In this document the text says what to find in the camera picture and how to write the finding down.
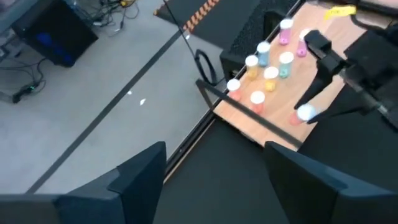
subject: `wooden board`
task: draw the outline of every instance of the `wooden board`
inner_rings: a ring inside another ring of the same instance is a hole
[[[364,30],[355,26],[350,21],[349,17],[340,17],[325,21],[323,20],[325,11],[325,8],[308,3],[300,8],[296,15],[294,15],[294,27],[292,29],[290,44],[287,46],[279,45],[278,37],[271,43],[271,66],[279,66],[279,55],[282,52],[289,51],[295,54],[299,33],[306,28],[318,29],[332,41],[333,49],[342,57],[344,56],[343,51],[355,41]],[[382,24],[383,26],[391,22],[390,19],[377,16],[370,17],[367,15],[365,17],[361,16],[360,18],[362,18],[362,21],[371,21],[372,24]],[[284,131],[287,131],[298,140],[304,141],[315,125],[301,124],[300,126],[291,126],[288,122],[288,117],[294,112],[294,105],[308,88],[316,72],[315,59],[309,53],[305,58],[298,58],[295,56],[291,76],[285,80],[279,79],[277,89],[273,93],[264,91],[262,72],[259,73],[260,75],[254,81],[248,79],[246,74],[244,74],[241,78],[243,97],[240,103],[245,106],[250,106],[249,98],[251,93],[257,90],[263,91],[266,94],[266,101],[265,111],[261,116],[282,128]],[[340,77],[335,77],[333,83],[310,103],[315,106],[318,111],[322,111],[329,107],[342,87],[342,79]],[[264,145],[266,141],[275,141],[296,150],[296,148],[285,140],[270,132],[227,102],[220,102],[215,108],[215,113],[261,145]]]

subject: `cup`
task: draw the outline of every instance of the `cup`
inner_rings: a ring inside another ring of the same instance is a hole
[[[279,44],[287,45],[290,42],[290,33],[293,27],[293,19],[284,19],[279,24]]]
[[[279,76],[287,78],[292,73],[294,54],[292,52],[284,52],[279,56]]]
[[[264,110],[264,100],[266,99],[265,94],[262,91],[255,91],[250,96],[251,109],[256,114],[261,114]]]
[[[250,55],[244,61],[246,64],[246,74],[250,79],[256,79],[258,74],[259,58],[255,55]]]
[[[297,111],[294,111],[294,113],[290,115],[289,123],[292,126],[297,126],[303,122],[311,120],[315,115],[317,115],[316,109],[310,104],[305,104],[300,106]]]
[[[236,101],[239,101],[242,97],[240,87],[241,87],[241,82],[239,80],[233,78],[230,81],[228,81],[228,83],[226,84],[226,88],[229,91],[228,93],[229,97],[231,97]]]
[[[304,29],[300,32],[298,37],[298,47],[296,54],[299,57],[305,57],[307,55],[307,44],[304,41],[304,37],[310,32],[310,29]]]
[[[275,90],[278,74],[279,70],[275,67],[268,67],[264,70],[264,78],[266,79],[266,91],[272,92]]]
[[[263,41],[259,45],[257,45],[257,52],[259,56],[259,66],[266,67],[269,63],[269,49],[271,45]]]

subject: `gray floor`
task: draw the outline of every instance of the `gray floor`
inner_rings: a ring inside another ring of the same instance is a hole
[[[113,27],[102,32],[74,67],[45,62],[41,93],[16,105],[0,103],[0,193],[24,193],[177,31],[152,15],[161,3],[139,1],[139,17],[126,21],[119,35],[107,36]],[[221,77],[221,49],[196,37],[188,41],[209,55]],[[37,60],[32,52],[23,57]],[[198,77],[180,38],[39,192],[73,190],[156,141],[166,141],[170,156],[208,109],[194,84]],[[9,88],[26,77],[1,71],[0,78],[0,88]]]

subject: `pink cup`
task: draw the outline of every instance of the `pink cup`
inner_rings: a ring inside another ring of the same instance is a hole
[[[255,91],[250,96],[251,109],[256,114],[261,114],[264,111],[265,94],[262,91]]]
[[[310,32],[310,29],[304,29],[301,31],[298,40],[298,47],[297,47],[297,56],[305,57],[307,55],[307,45],[304,41],[304,37]]]
[[[298,126],[303,122],[311,120],[315,115],[317,115],[317,111],[312,105],[302,105],[297,111],[290,115],[289,123],[292,126]]]
[[[228,81],[228,83],[226,84],[226,88],[229,91],[228,93],[229,97],[231,97],[236,101],[239,101],[242,98],[240,87],[241,87],[241,82],[239,80],[233,78],[230,81]]]
[[[291,30],[293,27],[293,19],[284,19],[279,24],[279,44],[287,45],[290,42]]]

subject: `white cap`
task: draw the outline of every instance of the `white cap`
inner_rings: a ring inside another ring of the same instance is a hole
[[[264,78],[276,78],[279,74],[279,69],[275,67],[268,67],[264,70]]]
[[[297,109],[297,117],[302,121],[309,121],[315,115],[317,115],[317,111],[312,105],[305,104]]]
[[[263,103],[265,99],[266,96],[262,91],[254,91],[250,96],[250,101],[254,104]]]
[[[271,45],[268,42],[263,41],[259,45],[257,45],[257,51],[259,53],[265,53],[269,51],[270,47]]]
[[[293,19],[284,19],[280,22],[280,28],[281,29],[289,29],[292,28],[293,26]]]
[[[311,31],[311,29],[301,30],[300,35],[298,36],[301,41],[304,41],[304,37]]]
[[[279,56],[279,62],[280,63],[290,63],[293,62],[294,59],[294,54],[292,52],[284,52],[281,53]]]
[[[241,82],[235,78],[228,81],[226,87],[229,91],[236,91],[241,87]]]
[[[255,56],[255,55],[250,55],[246,58],[244,63],[246,64],[246,66],[250,66],[250,67],[256,66],[259,63],[259,58],[257,58],[257,56]]]

